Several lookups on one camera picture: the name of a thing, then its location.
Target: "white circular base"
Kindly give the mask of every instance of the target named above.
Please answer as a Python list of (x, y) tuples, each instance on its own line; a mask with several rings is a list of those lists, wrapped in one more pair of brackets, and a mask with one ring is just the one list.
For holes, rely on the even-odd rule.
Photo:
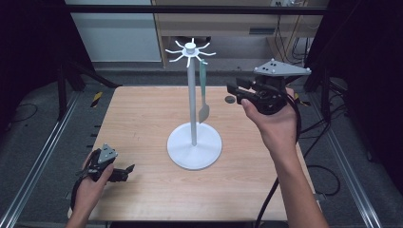
[(192, 145), (190, 123), (178, 126), (168, 138), (169, 157), (178, 166), (200, 170), (214, 163), (220, 156), (222, 142), (219, 133), (210, 125), (196, 123), (197, 144)]

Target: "small object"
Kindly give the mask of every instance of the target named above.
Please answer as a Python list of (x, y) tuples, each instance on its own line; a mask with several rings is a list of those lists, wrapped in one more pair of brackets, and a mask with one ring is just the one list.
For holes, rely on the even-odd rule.
[(208, 115), (210, 114), (210, 106), (205, 102), (205, 81), (206, 81), (206, 72), (205, 72), (205, 64), (204, 60), (200, 62), (200, 80), (201, 80), (201, 110), (199, 111), (199, 123), (203, 123), (207, 120)]
[(236, 101), (236, 99), (233, 96), (226, 96), (224, 100), (229, 104), (232, 104)]

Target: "finger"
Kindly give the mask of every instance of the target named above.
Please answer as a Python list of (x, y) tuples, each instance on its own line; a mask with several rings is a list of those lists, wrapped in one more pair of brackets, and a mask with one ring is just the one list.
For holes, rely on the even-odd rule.
[(285, 88), (287, 93), (294, 99), (295, 98), (295, 92), (292, 88), (286, 87)]
[(99, 182), (102, 186), (107, 183), (107, 180), (113, 173), (113, 163), (108, 165), (104, 172), (102, 173), (101, 177), (98, 179), (97, 183)]
[(247, 99), (242, 99), (240, 103), (243, 106), (246, 116), (256, 124), (260, 115), (258, 109)]
[(94, 152), (94, 151), (89, 152), (88, 155), (86, 156), (86, 159), (84, 160), (84, 163), (83, 163), (83, 169), (86, 167), (86, 163), (88, 162), (88, 160), (89, 160), (89, 158), (91, 157), (91, 154), (92, 154), (93, 152)]

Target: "metal frame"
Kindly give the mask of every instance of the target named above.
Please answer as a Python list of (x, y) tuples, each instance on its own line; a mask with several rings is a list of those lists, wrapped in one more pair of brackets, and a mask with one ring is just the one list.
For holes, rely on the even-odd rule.
[(327, 15), (347, 13), (347, 10), (296, 7), (239, 7), (239, 6), (128, 6), (128, 5), (53, 5), (43, 10), (67, 10), (80, 13), (200, 13), (200, 14), (273, 14)]

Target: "wooden table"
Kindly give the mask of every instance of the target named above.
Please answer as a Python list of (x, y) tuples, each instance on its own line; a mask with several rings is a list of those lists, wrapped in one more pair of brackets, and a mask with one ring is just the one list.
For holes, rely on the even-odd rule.
[[(199, 94), (197, 87), (197, 112)], [(107, 184), (90, 219), (255, 220), (277, 175), (258, 129), (240, 105), (224, 100), (228, 95), (226, 87), (206, 89), (205, 123), (220, 133), (222, 151), (211, 166), (189, 171), (166, 150), (171, 132), (190, 120), (187, 87), (117, 88), (94, 148), (108, 143), (119, 153), (115, 168), (136, 166), (127, 182)], [(311, 183), (299, 146), (297, 151)], [(287, 220), (279, 189), (263, 220)]]

